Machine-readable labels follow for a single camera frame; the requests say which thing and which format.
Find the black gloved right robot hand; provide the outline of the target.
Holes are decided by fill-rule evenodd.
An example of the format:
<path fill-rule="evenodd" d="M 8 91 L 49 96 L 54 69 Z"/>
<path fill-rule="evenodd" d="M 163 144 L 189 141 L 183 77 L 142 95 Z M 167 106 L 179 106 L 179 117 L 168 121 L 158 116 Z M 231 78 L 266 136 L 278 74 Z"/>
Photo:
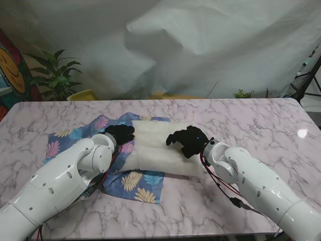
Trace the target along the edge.
<path fill-rule="evenodd" d="M 166 139 L 167 146 L 175 144 L 176 142 L 179 142 L 183 146 L 181 151 L 184 156 L 189 159 L 193 155 L 200 154 L 210 140 L 198 127 L 187 126 L 185 130 L 175 131 L 173 134 L 169 134 Z"/>

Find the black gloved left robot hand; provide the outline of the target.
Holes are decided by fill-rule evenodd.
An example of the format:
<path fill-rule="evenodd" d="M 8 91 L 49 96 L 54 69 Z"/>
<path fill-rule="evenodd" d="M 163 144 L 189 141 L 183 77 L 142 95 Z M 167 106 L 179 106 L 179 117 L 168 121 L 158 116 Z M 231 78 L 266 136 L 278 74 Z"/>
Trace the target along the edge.
<path fill-rule="evenodd" d="M 130 141 L 133 141 L 134 136 L 134 127 L 127 125 L 111 125 L 105 128 L 104 133 L 112 135 L 119 146 L 124 145 Z"/>

